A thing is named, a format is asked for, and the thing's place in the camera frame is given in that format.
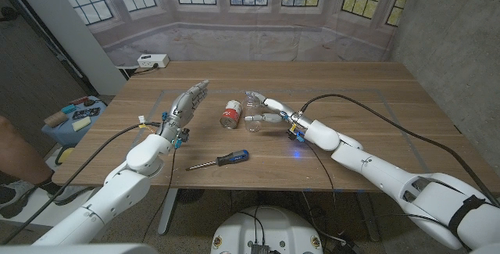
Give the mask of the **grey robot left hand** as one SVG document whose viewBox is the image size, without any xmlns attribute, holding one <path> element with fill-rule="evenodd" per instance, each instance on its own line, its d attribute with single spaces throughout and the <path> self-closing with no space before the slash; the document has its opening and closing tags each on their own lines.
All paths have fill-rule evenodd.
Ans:
<svg viewBox="0 0 500 254">
<path fill-rule="evenodd" d="M 156 133 L 167 141 L 172 141 L 193 118 L 195 110 L 207 95 L 208 85 L 209 80 L 203 80 L 179 95 Z"/>
</svg>

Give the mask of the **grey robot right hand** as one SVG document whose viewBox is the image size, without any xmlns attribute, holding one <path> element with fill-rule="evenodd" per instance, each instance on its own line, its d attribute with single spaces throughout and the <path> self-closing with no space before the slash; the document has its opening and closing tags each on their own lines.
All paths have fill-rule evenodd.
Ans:
<svg viewBox="0 0 500 254">
<path fill-rule="evenodd" d="M 257 124 L 261 122 L 279 123 L 286 121 L 291 125 L 288 135 L 291 139 L 298 141 L 311 141 L 306 134 L 311 132 L 313 122 L 304 115 L 304 110 L 296 111 L 283 102 L 256 92 L 247 91 L 245 103 L 244 120 L 249 125 L 250 131 L 257 131 Z"/>
</svg>

